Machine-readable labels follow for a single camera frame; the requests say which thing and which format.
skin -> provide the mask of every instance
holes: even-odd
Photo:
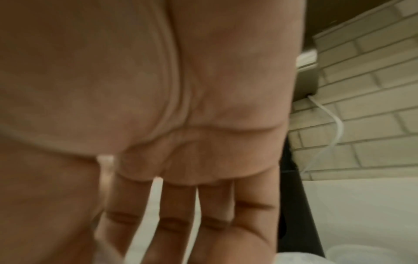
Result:
[[[181,263],[196,190],[190,264],[271,263],[303,1],[0,5],[0,263],[121,261],[156,176],[143,264]]]

white cable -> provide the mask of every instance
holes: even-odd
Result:
[[[318,103],[312,96],[308,95],[308,99],[312,103],[314,103],[317,107],[322,109],[325,113],[327,113],[330,117],[332,117],[332,119],[334,119],[335,123],[337,124],[337,133],[335,134],[334,139],[328,144],[328,146],[326,146],[323,150],[318,152],[312,158],[312,160],[308,163],[308,165],[306,165],[306,167],[300,172],[301,175],[304,174],[305,172],[307,172],[318,161],[318,159],[321,157],[321,155],[323,155],[324,153],[326,153],[327,151],[329,151],[333,147],[335,147],[335,145],[340,141],[341,137],[344,134],[344,123],[343,123],[343,121],[341,121],[341,119],[338,116],[336,116],[334,113],[329,111],[322,104]]]

white brick wall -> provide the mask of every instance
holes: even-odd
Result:
[[[345,125],[304,180],[418,176],[418,0],[394,1],[315,38],[314,96]],[[309,100],[293,103],[289,139],[300,169],[335,136]]]

